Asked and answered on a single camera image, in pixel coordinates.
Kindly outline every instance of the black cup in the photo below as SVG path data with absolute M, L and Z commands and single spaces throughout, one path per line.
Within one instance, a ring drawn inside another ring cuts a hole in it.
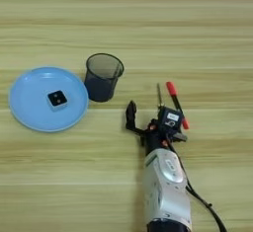
M 122 62 L 111 54 L 98 53 L 88 58 L 86 67 L 84 84 L 89 99 L 95 102 L 107 102 L 114 96 L 118 79 L 124 73 Z

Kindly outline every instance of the red part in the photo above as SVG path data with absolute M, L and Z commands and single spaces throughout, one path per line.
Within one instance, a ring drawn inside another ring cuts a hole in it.
M 190 126 L 189 126 L 189 123 L 187 122 L 187 120 L 184 118 L 183 119 L 183 122 L 182 122 L 183 126 L 184 126 L 184 129 L 190 129 Z
M 166 82 L 166 86 L 171 96 L 173 95 L 177 96 L 178 93 L 177 93 L 176 87 L 174 86 L 172 82 Z

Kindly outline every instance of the plate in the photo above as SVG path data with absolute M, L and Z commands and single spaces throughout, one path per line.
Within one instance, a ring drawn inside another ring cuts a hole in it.
M 48 94 L 61 91 L 67 102 L 54 107 Z M 89 99 L 85 85 L 75 74 L 55 67 L 31 70 L 20 76 L 9 94 L 13 116 L 23 125 L 43 132 L 62 131 L 86 113 Z

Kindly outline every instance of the cable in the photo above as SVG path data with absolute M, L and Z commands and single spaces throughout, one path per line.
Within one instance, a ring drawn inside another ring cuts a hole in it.
M 217 223 L 217 226 L 219 228 L 219 231 L 220 232 L 227 232 L 223 222 L 221 221 L 221 219 L 219 218 L 219 216 L 216 214 L 216 212 L 213 210 L 212 208 L 212 204 L 211 203 L 208 203 L 206 202 L 203 198 L 201 198 L 197 192 L 195 191 L 195 189 L 193 188 L 188 176 L 187 176 L 187 173 L 186 173 L 186 170 L 184 168 L 184 165 L 182 163 L 182 160 L 181 158 L 179 157 L 178 153 L 176 152 L 175 148 L 172 146 L 171 144 L 171 141 L 169 140 L 168 136 L 166 136 L 167 138 L 167 142 L 168 142 L 168 145 L 169 145 L 169 148 L 171 149 L 171 151 L 173 151 L 177 156 L 178 156 L 178 159 L 179 159 L 179 162 L 180 162 L 180 165 L 186 175 L 186 178 L 187 178 L 187 186 L 186 186 L 186 190 L 188 193 L 190 193 L 193 197 L 195 197 L 198 201 L 201 202 L 201 204 L 203 204 L 206 209 L 211 213 L 211 215 L 213 216 L 213 218 L 215 219 L 216 223 Z

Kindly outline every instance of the wood grain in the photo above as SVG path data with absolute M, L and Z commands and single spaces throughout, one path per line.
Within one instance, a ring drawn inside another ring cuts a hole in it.
M 144 154 L 124 111 L 134 99 L 145 126 L 155 84 L 168 80 L 191 124 L 178 151 L 193 185 L 228 231 L 252 231 L 252 25 L 252 0 L 0 0 L 0 231 L 145 231 Z M 57 134 L 13 119 L 7 96 L 18 75 L 53 65 L 83 78 L 95 52 L 126 67 L 110 102 L 92 102 Z M 194 200 L 192 209 L 194 231 L 217 231 Z

